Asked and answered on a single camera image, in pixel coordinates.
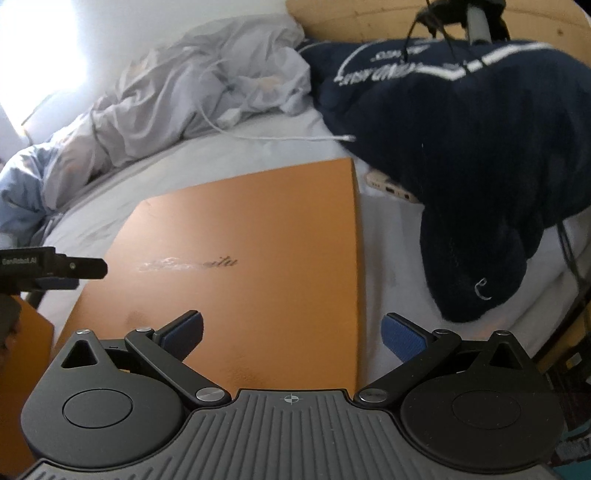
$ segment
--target window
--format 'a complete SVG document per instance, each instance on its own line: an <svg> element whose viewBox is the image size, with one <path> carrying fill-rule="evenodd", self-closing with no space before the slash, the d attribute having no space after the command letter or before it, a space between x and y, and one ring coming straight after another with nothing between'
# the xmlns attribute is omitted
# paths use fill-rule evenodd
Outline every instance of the window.
<svg viewBox="0 0 591 480"><path fill-rule="evenodd" d="M0 105L13 125L85 73L70 0L0 0Z"/></svg>

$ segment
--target white bed sheet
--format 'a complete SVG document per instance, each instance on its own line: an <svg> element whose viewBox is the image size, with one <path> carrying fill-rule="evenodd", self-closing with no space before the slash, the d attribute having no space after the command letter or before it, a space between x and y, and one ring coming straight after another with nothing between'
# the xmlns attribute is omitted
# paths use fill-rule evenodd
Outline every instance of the white bed sheet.
<svg viewBox="0 0 591 480"><path fill-rule="evenodd" d="M330 135L319 113L310 108L297 117L270 114L238 126L236 133L266 137ZM335 141L250 141L220 134L184 142L138 162L95 186L68 211L45 244L72 256L103 257L136 205L149 197L184 187L258 171L348 156ZM356 160L366 274L365 381L400 364L382 344L380 321L397 312L427 330L449 328L465 339L486 339L493 330L511 330L530 355L549 338L576 296L566 272L556 229L543 236L530 260L521 288L505 304L466 324L445 322L428 291L419 247L423 207L368 187L368 166ZM566 222L573 248L583 252L583 272L591 265L591 210ZM60 334L83 284L76 291L51 291L39 312Z"/></svg>

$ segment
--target white phone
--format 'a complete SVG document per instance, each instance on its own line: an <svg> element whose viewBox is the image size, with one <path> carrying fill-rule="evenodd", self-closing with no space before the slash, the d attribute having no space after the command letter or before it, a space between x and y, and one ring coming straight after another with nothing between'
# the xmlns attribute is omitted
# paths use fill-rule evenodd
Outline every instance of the white phone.
<svg viewBox="0 0 591 480"><path fill-rule="evenodd" d="M379 170L370 170L370 172L365 175L365 181L374 189L389 193L390 195L402 198L411 203L421 203L412 193L403 189L398 183Z"/></svg>

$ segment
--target wrinkled fabric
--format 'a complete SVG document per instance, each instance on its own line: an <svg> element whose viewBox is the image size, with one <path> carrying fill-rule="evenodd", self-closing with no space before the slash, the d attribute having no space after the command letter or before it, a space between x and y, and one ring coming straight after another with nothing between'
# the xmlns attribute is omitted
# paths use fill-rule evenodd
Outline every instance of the wrinkled fabric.
<svg viewBox="0 0 591 480"><path fill-rule="evenodd" d="M150 51L88 112L7 162L0 238L34 244L90 181L213 131L202 111L224 128L274 109L298 115L310 91L294 50L303 38L289 15L260 15L211 22Z"/></svg>
<svg viewBox="0 0 591 480"><path fill-rule="evenodd" d="M425 205L429 290L469 322L518 290L545 228L591 204L591 70L536 42L413 39L407 61L404 44L300 52L331 132Z"/></svg>

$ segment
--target wooden headboard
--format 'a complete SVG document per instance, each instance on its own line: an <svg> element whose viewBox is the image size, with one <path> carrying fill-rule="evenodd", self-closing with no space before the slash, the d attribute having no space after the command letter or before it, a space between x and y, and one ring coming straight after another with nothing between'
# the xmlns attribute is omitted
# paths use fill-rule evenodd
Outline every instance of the wooden headboard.
<svg viewBox="0 0 591 480"><path fill-rule="evenodd" d="M287 0L306 34L319 40L404 38L425 0ZM591 66L591 27L572 0L507 0L503 15L513 39L545 41ZM463 31L447 29L463 38ZM428 37L418 25L415 37Z"/></svg>

